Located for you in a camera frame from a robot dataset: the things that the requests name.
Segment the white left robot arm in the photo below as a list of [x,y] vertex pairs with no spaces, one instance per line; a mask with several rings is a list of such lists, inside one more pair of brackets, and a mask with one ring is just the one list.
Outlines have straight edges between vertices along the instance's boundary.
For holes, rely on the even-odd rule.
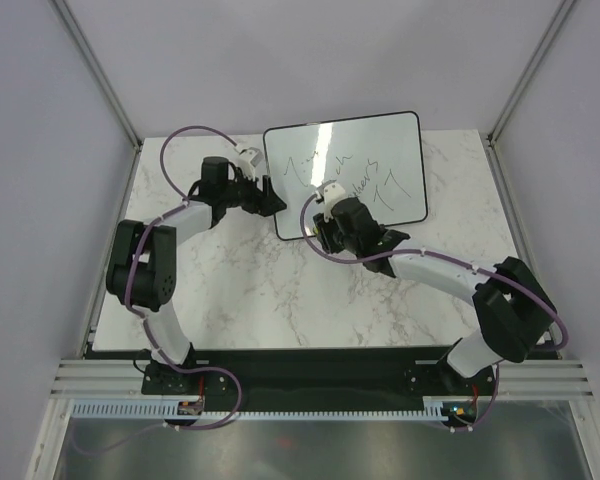
[[168,365],[164,382],[178,394],[198,385],[199,371],[187,361],[194,347],[182,330],[172,297],[176,290],[178,247],[214,228],[227,211],[239,208],[260,217],[287,208],[272,180],[253,174],[251,162],[206,157],[201,177],[174,208],[148,221],[124,219],[116,227],[106,270],[106,290],[136,316],[152,359]]

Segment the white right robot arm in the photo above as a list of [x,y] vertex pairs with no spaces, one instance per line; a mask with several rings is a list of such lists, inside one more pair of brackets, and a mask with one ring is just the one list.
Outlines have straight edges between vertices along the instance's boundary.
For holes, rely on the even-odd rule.
[[437,381],[449,394],[462,393],[488,367],[523,362],[532,351],[544,349],[541,339],[552,325],[564,325],[518,258],[488,265],[430,248],[379,224],[356,197],[326,204],[313,223],[313,248],[322,257],[425,284],[474,308],[477,330],[454,343],[439,362]]

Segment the black-framed small whiteboard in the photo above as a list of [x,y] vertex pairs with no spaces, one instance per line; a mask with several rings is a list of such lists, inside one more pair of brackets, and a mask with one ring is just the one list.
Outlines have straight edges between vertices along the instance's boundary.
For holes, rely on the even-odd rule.
[[273,190],[287,205],[274,216],[281,240],[311,231],[319,206],[308,207],[304,227],[301,207],[329,182],[387,226],[429,215],[420,118],[413,111],[274,127],[264,132],[263,145]]

